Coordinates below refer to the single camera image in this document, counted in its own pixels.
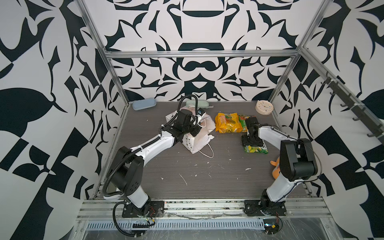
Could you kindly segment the green yellow candy packet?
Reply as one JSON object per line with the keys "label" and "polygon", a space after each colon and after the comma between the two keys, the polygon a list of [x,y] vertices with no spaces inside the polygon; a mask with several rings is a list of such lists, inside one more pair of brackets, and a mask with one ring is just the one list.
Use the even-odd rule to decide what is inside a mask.
{"label": "green yellow candy packet", "polygon": [[246,153],[261,153],[261,154],[268,154],[268,148],[265,144],[265,142],[262,141],[261,146],[244,146],[244,151]]}

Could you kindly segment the green snack packet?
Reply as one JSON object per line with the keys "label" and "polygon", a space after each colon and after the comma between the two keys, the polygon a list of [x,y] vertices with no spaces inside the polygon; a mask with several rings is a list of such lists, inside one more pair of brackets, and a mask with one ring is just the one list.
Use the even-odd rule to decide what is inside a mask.
{"label": "green snack packet", "polygon": [[246,120],[248,118],[250,118],[250,116],[248,115],[242,115],[242,114],[239,115],[239,122],[243,128],[242,133],[246,133],[248,131],[247,124],[246,124]]}

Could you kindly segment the cartoon animal paper bag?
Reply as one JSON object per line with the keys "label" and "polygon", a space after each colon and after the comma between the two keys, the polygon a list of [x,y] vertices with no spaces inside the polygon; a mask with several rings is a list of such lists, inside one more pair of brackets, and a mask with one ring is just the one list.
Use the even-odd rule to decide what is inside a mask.
{"label": "cartoon animal paper bag", "polygon": [[[215,137],[211,135],[211,132],[215,128],[215,123],[204,109],[198,109],[198,124],[197,128],[192,132],[184,135],[182,144],[192,153],[201,153],[203,156],[212,159],[214,157],[214,151],[210,145],[210,141]],[[202,152],[202,149],[208,146],[212,152],[212,155],[206,155]]]}

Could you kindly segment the yellow snack packet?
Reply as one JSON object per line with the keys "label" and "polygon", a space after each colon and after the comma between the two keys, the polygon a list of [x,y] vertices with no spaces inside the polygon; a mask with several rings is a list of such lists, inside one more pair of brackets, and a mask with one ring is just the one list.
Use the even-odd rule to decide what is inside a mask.
{"label": "yellow snack packet", "polygon": [[216,132],[219,133],[241,133],[243,127],[237,113],[224,114],[218,113],[215,117]]}

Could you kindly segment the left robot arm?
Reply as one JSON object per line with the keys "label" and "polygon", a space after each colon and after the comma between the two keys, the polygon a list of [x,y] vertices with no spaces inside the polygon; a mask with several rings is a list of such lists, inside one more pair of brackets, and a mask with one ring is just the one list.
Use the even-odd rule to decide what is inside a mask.
{"label": "left robot arm", "polygon": [[187,134],[196,136],[202,117],[198,97],[186,95],[180,99],[176,114],[159,128],[155,137],[130,149],[118,149],[103,183],[104,199],[123,198],[139,211],[139,215],[145,215],[151,204],[141,186],[145,165],[161,152],[182,143]]}

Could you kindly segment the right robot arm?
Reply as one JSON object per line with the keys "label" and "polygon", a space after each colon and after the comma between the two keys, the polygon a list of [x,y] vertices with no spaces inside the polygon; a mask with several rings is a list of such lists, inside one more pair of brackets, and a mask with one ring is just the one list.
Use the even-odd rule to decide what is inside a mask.
{"label": "right robot arm", "polygon": [[300,184],[309,182],[319,167],[312,143],[308,139],[296,139],[273,126],[261,124],[256,117],[245,120],[247,134],[242,136],[245,147],[259,147],[265,142],[280,151],[276,166],[280,168],[279,176],[273,184],[263,190],[261,198],[245,201],[244,212],[248,216],[274,215],[283,212],[286,198]]}

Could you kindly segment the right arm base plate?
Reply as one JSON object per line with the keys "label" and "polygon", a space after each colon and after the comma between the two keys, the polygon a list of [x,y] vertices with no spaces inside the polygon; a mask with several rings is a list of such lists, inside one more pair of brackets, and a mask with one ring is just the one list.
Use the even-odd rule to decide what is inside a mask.
{"label": "right arm base plate", "polygon": [[285,201],[269,202],[264,200],[245,200],[244,213],[249,217],[254,216],[285,216],[287,208]]}

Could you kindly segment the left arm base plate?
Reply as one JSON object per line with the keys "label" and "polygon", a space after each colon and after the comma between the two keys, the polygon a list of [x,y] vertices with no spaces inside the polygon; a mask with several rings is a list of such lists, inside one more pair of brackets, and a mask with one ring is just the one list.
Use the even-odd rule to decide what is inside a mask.
{"label": "left arm base plate", "polygon": [[123,208],[123,218],[156,218],[164,213],[164,201],[147,201],[143,207],[138,208],[134,204],[126,204]]}

